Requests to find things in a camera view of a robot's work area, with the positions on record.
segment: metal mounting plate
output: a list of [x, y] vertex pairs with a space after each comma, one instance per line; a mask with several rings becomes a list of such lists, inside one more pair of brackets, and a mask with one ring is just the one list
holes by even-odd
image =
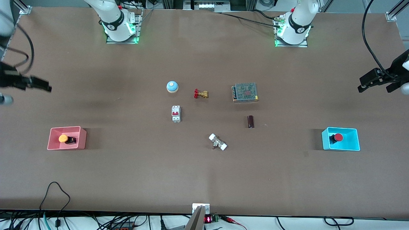
[[386, 21], [388, 21], [388, 22], [396, 22], [396, 17], [390, 17], [389, 16], [389, 12], [386, 12], [385, 13], [385, 17], [386, 17]]
[[20, 10], [20, 15], [28, 15], [28, 14], [30, 14], [31, 13], [31, 10], [33, 9], [33, 7], [31, 7], [31, 6], [27, 6], [27, 8], [28, 8], [28, 10], [27, 10], [27, 12], [24, 12], [24, 11], [22, 11], [22, 10]]
[[192, 213], [195, 212], [196, 208], [198, 206], [205, 206], [206, 208], [206, 214], [210, 214], [210, 204], [202, 204], [202, 203], [193, 203], [192, 204]]

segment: black cable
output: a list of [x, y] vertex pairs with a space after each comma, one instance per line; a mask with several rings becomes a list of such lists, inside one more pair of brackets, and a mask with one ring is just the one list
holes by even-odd
[[97, 230], [102, 230], [103, 228], [108, 228], [108, 225], [110, 225], [111, 223], [114, 223], [115, 221], [118, 221], [120, 219], [122, 219], [124, 216], [115, 216], [112, 220], [106, 222], [105, 224], [102, 224], [101, 227], [97, 228]]
[[27, 223], [27, 225], [23, 228], [23, 230], [27, 230], [27, 229], [28, 229], [28, 227], [30, 226], [30, 223], [31, 223], [31, 221], [33, 221], [34, 217], [35, 217], [35, 216], [33, 216], [33, 217], [30, 219], [30, 221], [29, 221], [29, 222]]
[[39, 229], [39, 230], [41, 230], [40, 216], [41, 216], [41, 212], [38, 213], [38, 218], [37, 218], [37, 221], [38, 221], [38, 229]]
[[254, 9], [253, 11], [254, 11], [254, 12], [259, 12], [259, 13], [261, 13], [261, 15], [263, 15], [265, 18], [268, 18], [268, 19], [271, 19], [271, 20], [274, 20], [274, 18], [276, 18], [276, 17], [267, 16], [267, 15], [266, 15], [264, 12], [262, 12], [261, 10]]
[[271, 26], [271, 27], [280, 28], [279, 25], [273, 25], [273, 24], [268, 24], [268, 23], [262, 23], [262, 22], [258, 22], [258, 21], [251, 20], [251, 19], [242, 18], [242, 17], [236, 16], [236, 15], [231, 15], [231, 14], [224, 14], [224, 13], [220, 13], [220, 14], [222, 14], [222, 15], [228, 15], [228, 16], [235, 17], [235, 18], [238, 18], [238, 19], [243, 19], [243, 20], [246, 20], [246, 21], [249, 21], [249, 22], [252, 22], [252, 23], [257, 23], [257, 24], [261, 24], [261, 25], [268, 25], [268, 26]]
[[150, 216], [148, 216], [148, 222], [149, 222], [149, 230], [152, 230], [152, 228], [151, 228], [151, 217]]
[[45, 196], [44, 196], [44, 198], [43, 198], [43, 200], [41, 201], [41, 204], [40, 204], [40, 207], [39, 207], [39, 210], [41, 211], [41, 207], [42, 207], [42, 205], [44, 204], [44, 201], [45, 201], [45, 198], [47, 197], [47, 194], [48, 194], [48, 190], [50, 189], [50, 186], [52, 185], [52, 184], [57, 184], [58, 185], [58, 187], [60, 188], [60, 190], [61, 190], [61, 192], [63, 192], [65, 195], [67, 195], [67, 197], [68, 197], [68, 201], [67, 201], [67, 203], [64, 205], [64, 207], [63, 208], [61, 208], [60, 209], [60, 211], [58, 212], [58, 214], [57, 214], [57, 220], [59, 220], [59, 217], [60, 217], [60, 213], [63, 211], [63, 209], [70, 203], [70, 201], [71, 201], [71, 197], [68, 195], [68, 193], [66, 193], [62, 188], [61, 188], [61, 185], [60, 184], [58, 184], [58, 182], [56, 182], [56, 181], [53, 181], [53, 182], [51, 182], [49, 185], [48, 185], [48, 187], [47, 187], [47, 191], [45, 192]]
[[281, 222], [280, 222], [279, 217], [278, 217], [278, 216], [276, 216], [276, 218], [277, 218], [277, 221], [279, 222], [279, 225], [280, 225], [281, 229], [282, 229], [282, 230], [285, 230], [285, 228], [284, 228], [284, 227], [281, 225]]
[[368, 49], [368, 51], [371, 53], [373, 59], [375, 60], [375, 62], [378, 64], [379, 68], [382, 70], [382, 72], [384, 72], [388, 77], [394, 79], [394, 80], [401, 80], [400, 78], [394, 77], [392, 75], [390, 75], [382, 66], [381, 62], [378, 60], [378, 58], [375, 56], [375, 53], [372, 51], [371, 47], [369, 47], [368, 42], [366, 41], [366, 36], [365, 36], [365, 20], [366, 20], [366, 15], [368, 14], [368, 10], [369, 7], [372, 5], [374, 0], [371, 0], [368, 3], [368, 6], [365, 9], [365, 13], [364, 13], [364, 17], [362, 19], [362, 38], [364, 39], [364, 43], [366, 48]]
[[[335, 224], [328, 223], [328, 222], [327, 222], [327, 219], [331, 219]], [[325, 217], [324, 217], [324, 222], [325, 222], [327, 225], [329, 225], [329, 226], [338, 227], [338, 230], [341, 230], [341, 226], [351, 226], [351, 225], [353, 225], [354, 222], [355, 222], [355, 220], [354, 220], [353, 217], [348, 217], [348, 218], [346, 218], [346, 219], [352, 220], [351, 223], [338, 223], [338, 222], [335, 220], [335, 218], [332, 217], [332, 216], [325, 216]]]
[[[14, 20], [12, 18], [10, 18], [4, 11], [0, 10], [0, 14], [3, 15], [3, 17], [5, 17], [7, 20], [9, 20], [10, 22], [12, 22], [14, 24]], [[33, 42], [31, 41], [30, 36], [27, 34], [27, 32], [19, 25], [16, 25], [17, 28], [26, 36], [28, 42], [30, 43], [30, 49], [31, 49], [31, 60], [29, 65], [27, 66], [27, 68], [21, 72], [21, 74], [26, 74], [30, 71], [30, 69], [33, 66], [33, 62], [34, 62], [34, 45]]]
[[27, 63], [28, 60], [30, 59], [29, 55], [28, 55], [26, 52], [24, 52], [24, 51], [21, 51], [21, 50], [18, 50], [18, 49], [14, 49], [14, 48], [12, 48], [12, 47], [8, 47], [7, 50], [10, 50], [10, 51], [13, 51], [13, 52], [16, 52], [16, 53], [18, 53], [18, 54], [22, 54], [22, 55], [26, 56], [25, 60], [23, 60], [23, 61], [21, 61], [21, 62], [15, 64], [14, 67], [22, 66], [22, 65], [24, 65], [25, 63]]
[[137, 219], [138, 217], [139, 217], [139, 216], [137, 216], [137, 217], [135, 218], [135, 220], [133, 221], [133, 227], [135, 227], [135, 228], [142, 226], [142, 225], [145, 224], [146, 221], [148, 220], [148, 216], [145, 215], [145, 221], [144, 221], [143, 223], [139, 224], [139, 225], [136, 225], [136, 224], [135, 224], [135, 221], [136, 221], [136, 219]]
[[64, 222], [65, 222], [65, 225], [67, 226], [68, 230], [71, 230], [70, 227], [68, 226], [67, 220], [65, 219], [64, 215], [63, 215], [63, 218], [64, 218]]
[[101, 227], [101, 224], [100, 224], [100, 222], [98, 221], [98, 219], [97, 219], [97, 217], [95, 216], [95, 214], [93, 213], [92, 215], [94, 216], [93, 219], [97, 222], [98, 227]]

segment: electrical wire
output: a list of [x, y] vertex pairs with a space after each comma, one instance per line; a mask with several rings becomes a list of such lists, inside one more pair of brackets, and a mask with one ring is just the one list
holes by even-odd
[[97, 217], [95, 216], [95, 214], [93, 213], [92, 215], [94, 216], [93, 219], [97, 222], [98, 227], [101, 227], [101, 224], [100, 224], [100, 222], [98, 221], [98, 219], [97, 219]]
[[65, 225], [67, 226], [68, 230], [71, 230], [64, 215], [63, 215], [63, 218], [64, 218], [64, 222], [65, 222]]
[[127, 2], [129, 2], [129, 3], [125, 3], [125, 0], [116, 0], [116, 1], [118, 1], [118, 2], [120, 2], [120, 3], [122, 3], [122, 4], [124, 4], [124, 5], [133, 6], [133, 7], [135, 7], [136, 9], [139, 9], [139, 8], [138, 8], [139, 6], [135, 5], [133, 2], [131, 2], [131, 0], [127, 1]]
[[149, 230], [152, 230], [152, 228], [151, 228], [151, 217], [150, 216], [148, 216], [148, 222], [149, 222]]
[[[327, 219], [331, 219], [335, 224], [328, 223], [328, 222], [327, 222]], [[332, 216], [325, 216], [325, 217], [324, 217], [324, 222], [325, 222], [327, 225], [329, 225], [329, 226], [338, 227], [338, 230], [341, 230], [341, 226], [351, 226], [351, 225], [353, 225], [354, 222], [355, 222], [355, 220], [354, 220], [353, 217], [348, 217], [347, 219], [350, 219], [350, 220], [351, 220], [351, 223], [341, 224], [341, 223], [338, 223], [338, 222], [335, 220], [334, 217], [332, 217]]]
[[270, 20], [274, 20], [274, 18], [277, 18], [277, 17], [267, 16], [267, 15], [266, 15], [263, 11], [261, 11], [261, 10], [254, 9], [253, 11], [254, 11], [254, 12], [259, 12], [259, 13], [261, 13], [261, 15], [263, 15], [265, 18], [268, 18], [268, 19], [270, 19]]
[[24, 65], [25, 63], [27, 63], [28, 60], [30, 59], [29, 55], [28, 55], [26, 52], [24, 52], [24, 51], [21, 51], [21, 50], [18, 50], [18, 49], [14, 49], [14, 48], [12, 48], [12, 47], [8, 47], [7, 50], [10, 50], [10, 51], [13, 51], [13, 52], [15, 52], [15, 53], [22, 54], [22, 55], [26, 56], [23, 61], [21, 61], [21, 62], [15, 64], [14, 67], [20, 67], [20, 66]]
[[237, 223], [237, 222], [235, 222], [235, 223], [233, 223], [233, 224], [237, 224], [237, 225], [240, 225], [240, 226], [242, 226], [245, 230], [247, 230], [247, 228], [244, 226], [244, 225], [242, 225], [241, 223]]
[[43, 213], [43, 220], [44, 220], [44, 223], [45, 223], [45, 226], [47, 227], [47, 229], [51, 230], [50, 225], [48, 225], [47, 218], [45, 217], [45, 212]]
[[151, 8], [151, 11], [149, 11], [149, 13], [142, 19], [142, 21], [141, 21], [141, 23], [153, 12], [153, 10], [156, 8], [156, 7], [158, 7], [159, 6], [159, 4], [157, 4], [156, 6], [153, 6], [152, 8]]
[[67, 195], [67, 197], [68, 197], [67, 203], [64, 205], [63, 208], [60, 209], [60, 211], [59, 211], [58, 214], [57, 214], [57, 220], [59, 220], [60, 213], [61, 213], [61, 212], [63, 211], [63, 209], [70, 203], [71, 197], [68, 195], [68, 193], [66, 193], [66, 192], [61, 188], [61, 185], [60, 185], [58, 182], [53, 181], [53, 182], [51, 182], [51, 183], [48, 185], [47, 191], [45, 192], [45, 196], [44, 196], [43, 200], [41, 201], [39, 210], [41, 211], [41, 208], [42, 208], [42, 206], [43, 206], [43, 204], [44, 204], [45, 198], [47, 197], [48, 190], [50, 189], [50, 186], [51, 186], [52, 184], [57, 184], [58, 187], [60, 188], [60, 190], [61, 190], [65, 195]]
[[[4, 11], [2, 11], [1, 9], [0, 9], [0, 14], [3, 15], [3, 17], [5, 17], [8, 21], [10, 21], [10, 22], [12, 22], [12, 23], [14, 24], [14, 20], [13, 20], [12, 18], [10, 18], [10, 17], [9, 17]], [[28, 40], [28, 42], [29, 42], [29, 44], [30, 44], [31, 60], [30, 60], [29, 65], [27, 66], [27, 68], [21, 72], [21, 74], [26, 74], [26, 73], [28, 73], [28, 72], [30, 71], [30, 69], [32, 68], [33, 63], [34, 63], [34, 45], [33, 45], [33, 41], [31, 41], [31, 38], [30, 38], [30, 36], [27, 34], [27, 32], [26, 32], [19, 24], [17, 24], [16, 26], [17, 26], [17, 28], [24, 34], [24, 36], [27, 38], [27, 40]]]
[[271, 27], [280, 28], [279, 25], [273, 25], [273, 24], [268, 24], [268, 23], [262, 23], [262, 22], [250, 20], [250, 19], [247, 19], [247, 18], [242, 18], [242, 17], [236, 16], [236, 15], [224, 14], [224, 13], [219, 13], [219, 14], [228, 15], [228, 16], [231, 16], [231, 17], [234, 17], [234, 18], [238, 18], [238, 19], [243, 19], [243, 20], [245, 20], [245, 21], [249, 21], [249, 22], [252, 22], [252, 23], [257, 23], [257, 24], [261, 24], [261, 25], [268, 25], [268, 26], [271, 26]]
[[137, 216], [137, 217], [135, 218], [135, 220], [133, 221], [133, 227], [134, 227], [134, 228], [142, 226], [142, 225], [145, 224], [146, 221], [148, 220], [148, 216], [145, 215], [145, 221], [144, 221], [143, 223], [139, 224], [139, 225], [136, 225], [136, 224], [135, 224], [135, 221], [136, 221], [136, 219], [137, 219], [138, 217], [139, 217], [139, 216]]
[[362, 18], [362, 38], [364, 40], [365, 46], [368, 49], [368, 51], [371, 53], [373, 59], [375, 60], [375, 62], [378, 64], [379, 68], [382, 70], [382, 72], [384, 72], [388, 77], [394, 79], [394, 80], [401, 80], [400, 78], [394, 77], [392, 75], [390, 75], [382, 66], [381, 62], [378, 60], [378, 58], [375, 56], [375, 53], [372, 51], [371, 47], [369, 47], [368, 42], [366, 41], [366, 36], [365, 36], [365, 20], [366, 20], [366, 15], [368, 14], [369, 11], [369, 7], [372, 5], [374, 0], [371, 0], [368, 3], [368, 6], [365, 9], [364, 12], [364, 17]]
[[279, 225], [280, 225], [280, 228], [282, 229], [282, 230], [285, 230], [285, 228], [281, 225], [281, 222], [280, 222], [280, 219], [279, 219], [279, 217], [278, 216], [276, 216], [276, 218], [277, 218], [277, 221], [278, 221], [278, 223], [279, 223]]

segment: table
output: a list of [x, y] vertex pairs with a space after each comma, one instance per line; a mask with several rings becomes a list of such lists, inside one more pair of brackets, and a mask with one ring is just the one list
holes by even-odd
[[[20, 20], [35, 48], [30, 74], [53, 91], [1, 89], [15, 99], [0, 108], [1, 208], [38, 208], [55, 180], [69, 210], [189, 213], [203, 202], [222, 214], [408, 217], [408, 98], [383, 86], [358, 93], [376, 67], [361, 19], [317, 14], [309, 47], [284, 48], [270, 27], [155, 10], [138, 45], [106, 45], [93, 9], [34, 8]], [[389, 67], [404, 51], [396, 24], [370, 14], [366, 27]], [[10, 46], [29, 51], [20, 32]], [[257, 83], [259, 102], [233, 104], [242, 82]], [[209, 99], [194, 99], [195, 88]], [[86, 149], [47, 151], [50, 128], [62, 126], [86, 128]], [[361, 151], [323, 151], [328, 126], [356, 128]], [[225, 151], [211, 149], [211, 133]], [[49, 195], [44, 208], [67, 201], [57, 187]]]

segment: red valve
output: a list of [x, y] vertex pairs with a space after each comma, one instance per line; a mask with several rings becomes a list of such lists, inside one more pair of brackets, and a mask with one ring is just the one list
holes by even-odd
[[195, 89], [195, 94], [193, 95], [194, 98], [197, 98], [199, 96], [199, 90]]

